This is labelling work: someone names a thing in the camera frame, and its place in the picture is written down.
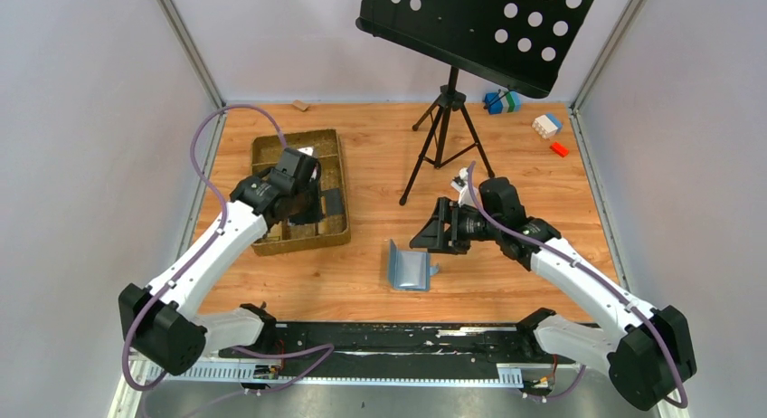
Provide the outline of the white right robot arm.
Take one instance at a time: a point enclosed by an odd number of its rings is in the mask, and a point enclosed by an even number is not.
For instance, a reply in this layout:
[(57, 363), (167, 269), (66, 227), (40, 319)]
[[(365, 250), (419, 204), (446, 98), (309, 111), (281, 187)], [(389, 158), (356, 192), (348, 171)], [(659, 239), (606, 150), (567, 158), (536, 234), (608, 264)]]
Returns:
[(607, 376), (635, 408), (647, 411), (673, 392), (688, 405), (684, 383), (697, 373), (687, 318), (668, 305), (658, 309), (586, 261), (551, 224), (526, 213), (505, 177), (474, 187), (455, 178), (459, 200), (441, 197), (412, 237), (413, 249), (465, 254), (473, 242), (495, 242), (510, 260), (549, 281), (592, 317), (595, 327), (540, 308), (518, 326), (530, 347), (565, 356)]

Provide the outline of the blue leather card holder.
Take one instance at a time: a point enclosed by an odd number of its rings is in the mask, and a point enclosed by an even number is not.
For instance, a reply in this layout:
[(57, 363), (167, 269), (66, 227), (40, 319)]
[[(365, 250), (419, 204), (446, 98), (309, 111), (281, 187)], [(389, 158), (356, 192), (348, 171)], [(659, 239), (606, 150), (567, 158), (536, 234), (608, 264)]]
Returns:
[(395, 290), (429, 291), (431, 278), (440, 272), (427, 252), (404, 251), (394, 240), (389, 241), (386, 278)]

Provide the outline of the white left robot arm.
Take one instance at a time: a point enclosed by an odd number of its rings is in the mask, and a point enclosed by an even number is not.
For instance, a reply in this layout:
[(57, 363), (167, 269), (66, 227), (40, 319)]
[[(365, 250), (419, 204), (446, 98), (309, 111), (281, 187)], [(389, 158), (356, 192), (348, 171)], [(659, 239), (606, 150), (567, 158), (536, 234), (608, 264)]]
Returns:
[(209, 228), (167, 270), (146, 286), (127, 285), (118, 310), (127, 351), (135, 350), (165, 375), (181, 375), (210, 352), (256, 343), (267, 315), (244, 304), (202, 316), (204, 299), (237, 258), (287, 220), (321, 218), (321, 165), (308, 147), (282, 150), (276, 165), (248, 176)]

